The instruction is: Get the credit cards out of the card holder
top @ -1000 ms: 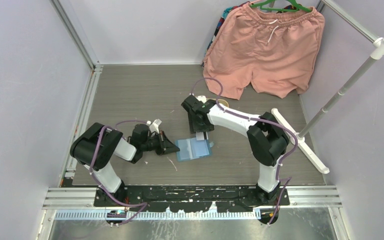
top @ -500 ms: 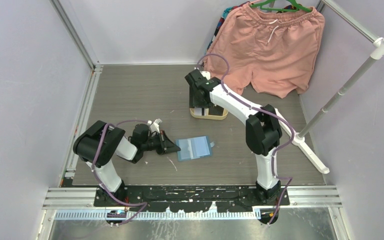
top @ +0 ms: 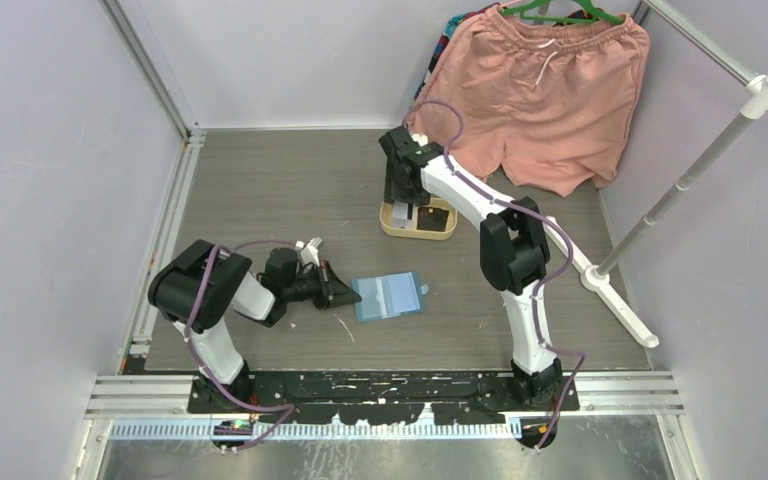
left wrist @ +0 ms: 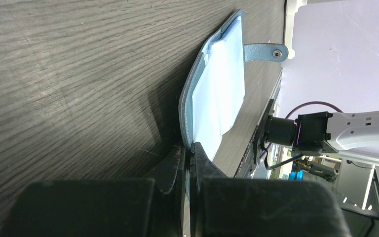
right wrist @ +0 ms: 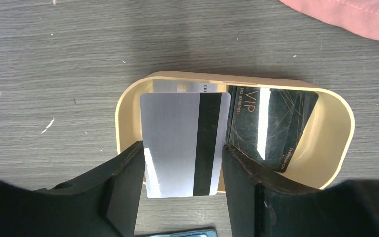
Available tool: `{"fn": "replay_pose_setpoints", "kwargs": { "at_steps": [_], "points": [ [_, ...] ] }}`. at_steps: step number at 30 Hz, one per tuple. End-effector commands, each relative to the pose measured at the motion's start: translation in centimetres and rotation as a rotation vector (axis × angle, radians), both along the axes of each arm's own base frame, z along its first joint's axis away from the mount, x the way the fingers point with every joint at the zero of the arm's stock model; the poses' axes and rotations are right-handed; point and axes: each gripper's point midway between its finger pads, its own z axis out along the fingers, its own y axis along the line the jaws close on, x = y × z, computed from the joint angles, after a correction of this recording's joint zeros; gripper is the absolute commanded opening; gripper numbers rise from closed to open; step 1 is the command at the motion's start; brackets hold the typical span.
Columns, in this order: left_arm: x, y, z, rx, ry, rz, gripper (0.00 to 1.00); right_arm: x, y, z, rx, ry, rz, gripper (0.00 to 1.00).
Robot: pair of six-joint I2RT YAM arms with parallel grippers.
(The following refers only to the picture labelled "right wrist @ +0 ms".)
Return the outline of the beige oval tray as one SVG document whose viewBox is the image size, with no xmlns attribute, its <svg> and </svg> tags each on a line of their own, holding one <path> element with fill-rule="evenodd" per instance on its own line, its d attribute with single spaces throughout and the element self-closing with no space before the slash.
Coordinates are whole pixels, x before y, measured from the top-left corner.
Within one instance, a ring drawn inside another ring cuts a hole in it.
<svg viewBox="0 0 379 237">
<path fill-rule="evenodd" d="M 159 71 L 136 81 L 121 95 L 115 112 L 117 151 L 141 140 L 140 96 L 153 91 L 153 81 L 206 82 L 220 92 L 230 86 L 268 87 L 313 91 L 318 94 L 299 144 L 283 176 L 295 182 L 323 189 L 341 169 L 355 130 L 350 105 L 338 94 L 309 82 L 195 72 Z"/>
</svg>

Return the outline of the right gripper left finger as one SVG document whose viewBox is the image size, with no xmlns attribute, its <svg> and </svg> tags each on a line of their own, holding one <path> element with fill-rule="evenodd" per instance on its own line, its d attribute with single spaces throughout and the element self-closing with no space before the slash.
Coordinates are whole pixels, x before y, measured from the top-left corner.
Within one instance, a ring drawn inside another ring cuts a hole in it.
<svg viewBox="0 0 379 237">
<path fill-rule="evenodd" d="M 0 180 L 0 237 L 131 237 L 145 169 L 142 142 L 52 189 Z"/>
</svg>

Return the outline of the blue card holder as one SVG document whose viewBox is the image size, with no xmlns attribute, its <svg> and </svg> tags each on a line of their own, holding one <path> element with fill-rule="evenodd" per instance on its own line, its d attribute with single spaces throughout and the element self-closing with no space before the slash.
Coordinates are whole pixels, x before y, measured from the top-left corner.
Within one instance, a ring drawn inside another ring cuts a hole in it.
<svg viewBox="0 0 379 237">
<path fill-rule="evenodd" d="M 154 234 L 146 237 L 218 237 L 218 235 L 217 232 L 213 229 L 201 229 L 164 234 Z"/>
</svg>

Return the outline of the silver magnetic stripe card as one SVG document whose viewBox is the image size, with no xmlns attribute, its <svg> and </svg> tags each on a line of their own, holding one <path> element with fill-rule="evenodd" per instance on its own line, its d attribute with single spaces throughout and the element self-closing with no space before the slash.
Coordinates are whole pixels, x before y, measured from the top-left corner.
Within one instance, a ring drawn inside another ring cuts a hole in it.
<svg viewBox="0 0 379 237">
<path fill-rule="evenodd" d="M 148 198 L 217 193 L 230 102 L 227 92 L 141 95 Z"/>
</svg>

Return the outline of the black credit card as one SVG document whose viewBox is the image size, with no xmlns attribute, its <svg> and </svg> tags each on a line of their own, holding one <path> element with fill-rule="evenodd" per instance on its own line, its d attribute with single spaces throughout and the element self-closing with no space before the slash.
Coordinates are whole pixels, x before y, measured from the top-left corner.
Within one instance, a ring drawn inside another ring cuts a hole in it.
<svg viewBox="0 0 379 237">
<path fill-rule="evenodd" d="M 313 91 L 230 86 L 227 142 L 252 160 L 285 172 L 318 101 Z"/>
</svg>

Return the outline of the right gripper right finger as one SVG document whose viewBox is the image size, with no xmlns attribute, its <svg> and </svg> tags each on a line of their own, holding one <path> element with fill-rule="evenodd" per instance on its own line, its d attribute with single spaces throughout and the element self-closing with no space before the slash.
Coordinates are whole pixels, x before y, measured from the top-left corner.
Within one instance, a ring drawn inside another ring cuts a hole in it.
<svg viewBox="0 0 379 237">
<path fill-rule="evenodd" d="M 234 145 L 222 170 L 235 237 L 379 237 L 379 180 L 320 190 L 263 166 Z"/>
</svg>

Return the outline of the white credit card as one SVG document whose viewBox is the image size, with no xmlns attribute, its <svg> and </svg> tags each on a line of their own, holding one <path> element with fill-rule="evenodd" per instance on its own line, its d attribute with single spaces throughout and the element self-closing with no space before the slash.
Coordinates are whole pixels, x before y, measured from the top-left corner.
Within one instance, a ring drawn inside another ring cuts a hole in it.
<svg viewBox="0 0 379 237">
<path fill-rule="evenodd" d="M 154 93 L 210 93 L 218 92 L 218 86 L 211 83 L 157 79 L 153 81 L 153 91 Z"/>
</svg>

